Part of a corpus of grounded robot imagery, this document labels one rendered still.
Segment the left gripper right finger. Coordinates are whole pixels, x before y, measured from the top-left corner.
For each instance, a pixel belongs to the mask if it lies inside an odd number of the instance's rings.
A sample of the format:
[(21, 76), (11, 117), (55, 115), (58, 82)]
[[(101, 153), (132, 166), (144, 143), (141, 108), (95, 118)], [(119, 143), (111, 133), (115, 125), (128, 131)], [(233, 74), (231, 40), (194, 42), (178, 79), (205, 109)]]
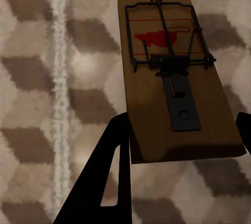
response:
[(251, 154), (251, 114), (240, 112), (236, 119), (236, 125), (245, 148)]

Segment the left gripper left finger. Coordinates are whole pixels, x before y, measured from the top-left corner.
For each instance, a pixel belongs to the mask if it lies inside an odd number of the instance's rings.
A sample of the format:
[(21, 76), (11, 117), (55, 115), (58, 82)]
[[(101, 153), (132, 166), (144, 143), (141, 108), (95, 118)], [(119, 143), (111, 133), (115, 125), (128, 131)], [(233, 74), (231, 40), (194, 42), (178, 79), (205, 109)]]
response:
[[(100, 206), (120, 145), (118, 203)], [(113, 117), (53, 224), (132, 224), (128, 113)]]

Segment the mousetrap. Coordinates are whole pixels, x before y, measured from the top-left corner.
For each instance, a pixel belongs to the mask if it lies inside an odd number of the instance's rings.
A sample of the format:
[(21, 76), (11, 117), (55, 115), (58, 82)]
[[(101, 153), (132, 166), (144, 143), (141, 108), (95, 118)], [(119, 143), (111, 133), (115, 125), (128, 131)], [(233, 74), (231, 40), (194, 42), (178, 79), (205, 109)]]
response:
[(131, 164), (247, 154), (191, 0), (118, 0)]

